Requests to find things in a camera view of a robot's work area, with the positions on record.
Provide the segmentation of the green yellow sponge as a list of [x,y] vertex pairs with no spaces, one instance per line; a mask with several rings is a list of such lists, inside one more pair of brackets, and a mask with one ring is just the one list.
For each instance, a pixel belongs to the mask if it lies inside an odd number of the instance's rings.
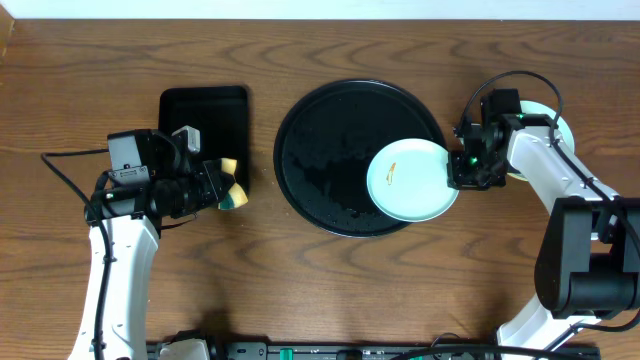
[[231,185],[223,200],[218,204],[219,210],[233,210],[242,207],[248,202],[246,191],[236,180],[237,165],[238,161],[236,159],[220,159],[220,170],[224,175],[230,176]]

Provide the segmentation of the light blue plate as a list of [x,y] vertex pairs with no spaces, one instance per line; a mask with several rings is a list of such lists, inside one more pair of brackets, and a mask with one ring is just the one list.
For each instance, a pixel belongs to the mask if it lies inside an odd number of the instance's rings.
[[[555,110],[539,102],[531,100],[521,100],[520,106],[521,110],[525,114],[548,115],[551,119],[553,119],[556,115]],[[569,125],[562,117],[558,119],[558,130],[561,133],[564,142],[567,144],[571,152],[574,153],[576,149],[575,139]],[[509,168],[508,175],[520,181],[527,182],[527,179],[513,167]]]
[[369,196],[384,214],[423,222],[445,213],[459,191],[448,185],[448,151],[428,140],[395,141],[372,159],[366,176]]

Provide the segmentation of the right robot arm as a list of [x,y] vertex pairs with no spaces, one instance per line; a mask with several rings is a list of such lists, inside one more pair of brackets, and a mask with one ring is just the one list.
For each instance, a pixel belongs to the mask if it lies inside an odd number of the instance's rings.
[[458,190],[503,186],[524,176],[550,218],[534,271],[535,294],[496,340],[501,347],[550,352],[583,329],[625,332],[639,323],[605,320],[639,309],[639,201],[602,184],[566,145],[555,118],[516,110],[464,116],[463,144],[449,158]]

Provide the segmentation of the light blue plate back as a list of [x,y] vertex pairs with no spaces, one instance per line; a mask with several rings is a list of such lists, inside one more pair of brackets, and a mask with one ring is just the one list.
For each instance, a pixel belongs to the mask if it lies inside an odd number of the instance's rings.
[[369,196],[384,214],[423,222],[445,213],[459,191],[448,185],[448,151],[428,140],[395,141],[372,159],[366,176]]

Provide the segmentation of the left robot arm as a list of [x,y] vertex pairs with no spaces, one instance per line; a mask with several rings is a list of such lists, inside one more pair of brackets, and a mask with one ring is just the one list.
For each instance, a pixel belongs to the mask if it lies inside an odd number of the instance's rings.
[[71,358],[146,358],[149,282],[162,221],[182,225],[202,209],[246,204],[237,166],[221,158],[162,174],[131,161],[112,163],[113,187],[98,186],[85,212],[92,255]]

